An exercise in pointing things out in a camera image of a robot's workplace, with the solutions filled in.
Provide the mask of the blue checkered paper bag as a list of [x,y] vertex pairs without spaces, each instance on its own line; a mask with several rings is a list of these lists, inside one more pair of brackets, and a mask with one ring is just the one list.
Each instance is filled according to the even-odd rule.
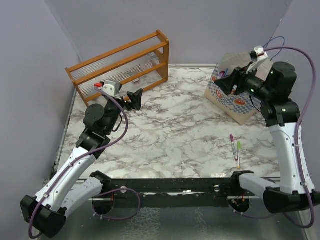
[[215,84],[215,81],[229,76],[237,67],[244,68],[244,72],[246,73],[250,64],[253,64],[250,70],[257,71],[256,77],[265,81],[273,62],[267,53],[257,59],[263,59],[263,61],[257,63],[257,60],[253,60],[249,52],[226,53],[215,66],[204,92],[204,96],[208,100],[240,125],[246,123],[258,111],[257,108],[261,106],[261,101],[250,97],[247,92],[235,95],[237,86],[233,87],[230,95],[225,95]]

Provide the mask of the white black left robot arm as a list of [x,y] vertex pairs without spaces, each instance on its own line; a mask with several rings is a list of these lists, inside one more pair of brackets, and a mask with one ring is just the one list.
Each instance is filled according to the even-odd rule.
[[141,109],[143,90],[127,92],[129,101],[116,96],[116,91],[107,94],[98,87],[95,90],[107,100],[106,105],[92,104],[86,109],[83,119],[85,129],[68,160],[40,191],[34,196],[26,195],[20,202],[32,240],[39,237],[33,235],[33,229],[38,230],[40,235],[53,238],[61,231],[67,218],[87,200],[95,196],[103,198],[110,193],[110,184],[95,176],[89,177],[78,187],[74,185],[106,148],[115,145],[126,135],[123,132],[115,141],[108,137],[118,130],[115,125],[119,118],[128,118],[127,111]]

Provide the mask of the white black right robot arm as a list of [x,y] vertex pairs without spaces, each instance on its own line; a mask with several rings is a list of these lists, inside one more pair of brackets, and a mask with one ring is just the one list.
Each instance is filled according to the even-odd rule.
[[247,93],[260,100],[260,112],[265,119],[275,145],[280,170],[280,183],[269,182],[252,171],[232,174],[229,189],[240,196],[249,191],[263,199],[272,214],[303,211],[320,203],[320,194],[311,181],[302,151],[301,116],[298,105],[289,96],[296,82],[295,67],[286,62],[272,65],[266,80],[237,67],[215,84],[225,95]]

